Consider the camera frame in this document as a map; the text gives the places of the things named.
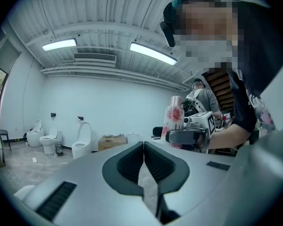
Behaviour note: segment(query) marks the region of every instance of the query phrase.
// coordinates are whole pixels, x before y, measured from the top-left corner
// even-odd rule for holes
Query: toilet
[[[40,137],[44,136],[44,129],[42,128],[41,120],[37,120],[34,128],[26,133],[26,139],[31,147],[41,146]]]
[[[80,125],[77,141],[72,144],[71,150],[74,159],[92,152],[91,125],[88,122]]]
[[[48,136],[43,136],[40,138],[40,142],[44,147],[44,153],[46,155],[55,153],[55,144],[62,141],[62,131],[55,127],[51,127]]]

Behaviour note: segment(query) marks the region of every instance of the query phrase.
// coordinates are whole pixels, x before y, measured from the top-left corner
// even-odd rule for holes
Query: rectangular light panel
[[[75,39],[62,40],[62,41],[46,44],[42,46],[42,49],[44,51],[48,51],[48,50],[52,50],[56,48],[64,48],[64,47],[71,47],[71,46],[76,46]]]
[[[131,46],[130,46],[130,50],[131,51],[134,51],[134,52],[137,52],[137,53],[141,53],[141,54],[144,54],[144,55],[147,55],[147,56],[150,56],[150,57],[153,57],[153,58],[156,58],[156,59],[159,59],[169,65],[175,65],[177,63],[177,60],[162,53],[162,52],[159,52],[158,50],[156,49],[153,49],[153,48],[149,48],[147,46],[144,46],[144,45],[141,45],[141,44],[138,44],[138,43],[134,43],[132,42],[131,43]]]

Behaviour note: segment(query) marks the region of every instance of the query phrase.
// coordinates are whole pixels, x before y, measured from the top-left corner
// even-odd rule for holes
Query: person in gray shirt
[[[192,80],[193,90],[187,95],[188,98],[196,97],[206,111],[212,111],[215,118],[221,119],[221,112],[219,110],[217,99],[214,93],[209,89],[204,89],[204,84],[201,79],[194,78]]]

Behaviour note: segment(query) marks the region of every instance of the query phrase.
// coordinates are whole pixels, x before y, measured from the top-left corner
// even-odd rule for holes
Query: backpack
[[[192,91],[186,97],[186,100],[183,102],[184,116],[191,116],[199,112],[206,112],[203,104],[197,99],[197,96],[203,89],[196,89]]]

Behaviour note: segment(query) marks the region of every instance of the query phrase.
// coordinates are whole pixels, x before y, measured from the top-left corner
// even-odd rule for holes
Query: gray t-shirt
[[[218,112],[219,106],[214,93],[209,89],[203,89],[197,96],[197,99],[203,104],[206,111]]]

